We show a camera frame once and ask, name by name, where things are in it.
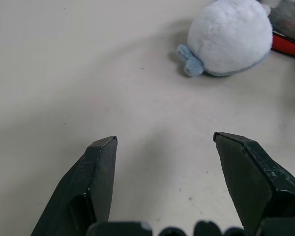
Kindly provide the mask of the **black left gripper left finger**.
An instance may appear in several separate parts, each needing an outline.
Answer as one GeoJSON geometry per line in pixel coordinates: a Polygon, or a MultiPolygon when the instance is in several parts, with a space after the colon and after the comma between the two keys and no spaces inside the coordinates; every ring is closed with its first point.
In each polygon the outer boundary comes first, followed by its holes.
{"type": "Polygon", "coordinates": [[[109,219],[118,140],[97,140],[62,177],[30,236],[86,236],[109,219]]]}

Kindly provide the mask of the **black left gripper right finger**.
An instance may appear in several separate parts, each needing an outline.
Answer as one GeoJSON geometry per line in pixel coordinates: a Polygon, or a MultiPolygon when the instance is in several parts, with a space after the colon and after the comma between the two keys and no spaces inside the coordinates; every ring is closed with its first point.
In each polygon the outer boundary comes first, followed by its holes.
{"type": "Polygon", "coordinates": [[[248,236],[295,236],[295,177],[258,142],[216,132],[228,192],[248,236]]]}

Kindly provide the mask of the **red object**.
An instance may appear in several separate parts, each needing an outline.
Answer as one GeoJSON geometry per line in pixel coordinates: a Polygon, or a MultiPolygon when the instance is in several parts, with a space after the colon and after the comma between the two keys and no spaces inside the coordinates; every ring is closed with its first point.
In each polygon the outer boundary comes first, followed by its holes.
{"type": "Polygon", "coordinates": [[[295,56],[295,40],[274,31],[272,49],[290,56],[295,56]]]}

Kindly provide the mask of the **white plush toy blue tail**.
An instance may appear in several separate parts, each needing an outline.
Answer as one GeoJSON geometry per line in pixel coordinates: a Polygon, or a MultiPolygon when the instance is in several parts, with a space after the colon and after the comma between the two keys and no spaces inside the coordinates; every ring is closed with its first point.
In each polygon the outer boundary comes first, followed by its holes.
{"type": "Polygon", "coordinates": [[[177,47],[184,73],[215,77],[260,63],[273,43],[270,7],[257,0],[214,0],[192,21],[186,44],[177,47]]]}

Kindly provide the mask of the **grey plush toy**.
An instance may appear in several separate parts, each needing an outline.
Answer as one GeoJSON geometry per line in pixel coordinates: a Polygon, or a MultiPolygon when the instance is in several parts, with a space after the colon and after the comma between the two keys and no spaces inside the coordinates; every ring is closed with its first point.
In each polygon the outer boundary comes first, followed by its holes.
{"type": "Polygon", "coordinates": [[[270,7],[273,30],[295,41],[295,0],[258,0],[270,7]]]}

